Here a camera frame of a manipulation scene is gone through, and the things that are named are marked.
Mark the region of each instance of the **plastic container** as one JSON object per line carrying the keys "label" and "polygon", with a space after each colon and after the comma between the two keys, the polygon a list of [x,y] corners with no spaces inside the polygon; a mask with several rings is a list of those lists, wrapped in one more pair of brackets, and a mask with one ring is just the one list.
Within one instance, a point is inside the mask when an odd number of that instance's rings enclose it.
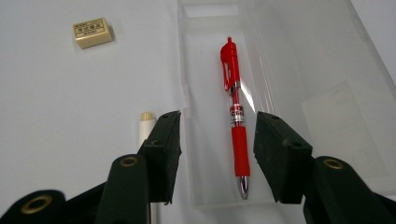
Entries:
{"label": "plastic container", "polygon": [[[186,151],[198,208],[272,203],[253,154],[257,111],[350,163],[369,187],[396,193],[396,88],[348,0],[179,1]],[[250,189],[233,175],[219,51],[231,36],[243,82]]]}

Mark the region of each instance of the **brass grommet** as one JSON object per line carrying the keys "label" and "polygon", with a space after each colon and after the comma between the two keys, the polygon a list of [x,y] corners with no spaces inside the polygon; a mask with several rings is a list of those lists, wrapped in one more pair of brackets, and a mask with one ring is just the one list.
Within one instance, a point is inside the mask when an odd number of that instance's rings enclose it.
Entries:
{"label": "brass grommet", "polygon": [[334,159],[326,159],[323,163],[334,170],[342,170],[344,169],[343,163]]}
{"label": "brass grommet", "polygon": [[134,166],[135,164],[137,164],[136,157],[126,157],[120,161],[120,165],[123,167]]}
{"label": "brass grommet", "polygon": [[48,194],[43,194],[43,195],[33,198],[32,200],[30,200],[29,202],[24,204],[23,207],[21,208],[21,212],[26,215],[31,215],[31,214],[34,214],[34,213],[37,213],[37,212],[43,210],[51,202],[52,202],[52,196],[50,196]]}

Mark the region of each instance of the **pen cap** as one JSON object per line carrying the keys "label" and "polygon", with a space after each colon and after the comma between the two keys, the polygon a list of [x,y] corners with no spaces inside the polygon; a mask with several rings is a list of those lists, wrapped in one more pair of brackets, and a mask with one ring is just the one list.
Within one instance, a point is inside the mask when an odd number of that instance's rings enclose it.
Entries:
{"label": "pen cap", "polygon": [[236,45],[230,37],[220,51],[220,59],[223,67],[224,89],[229,91],[240,80],[238,56]]}

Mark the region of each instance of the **red pen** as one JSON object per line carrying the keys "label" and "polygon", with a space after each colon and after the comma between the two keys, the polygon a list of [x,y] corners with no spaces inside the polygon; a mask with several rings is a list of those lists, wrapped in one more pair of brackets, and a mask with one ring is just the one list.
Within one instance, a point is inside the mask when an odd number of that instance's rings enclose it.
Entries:
{"label": "red pen", "polygon": [[233,165],[242,199],[248,198],[248,140],[245,128],[244,107],[239,103],[241,81],[239,76],[236,45],[228,37],[228,42],[221,48],[220,59],[223,67],[224,89],[230,93],[231,132],[233,137]]}

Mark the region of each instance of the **pen grip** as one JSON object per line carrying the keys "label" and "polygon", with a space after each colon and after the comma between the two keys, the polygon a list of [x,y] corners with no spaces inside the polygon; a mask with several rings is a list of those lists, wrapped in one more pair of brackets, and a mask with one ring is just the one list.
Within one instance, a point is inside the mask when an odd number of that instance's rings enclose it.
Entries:
{"label": "pen grip", "polygon": [[231,132],[233,136],[233,164],[235,176],[250,176],[246,128],[244,126],[232,127]]}

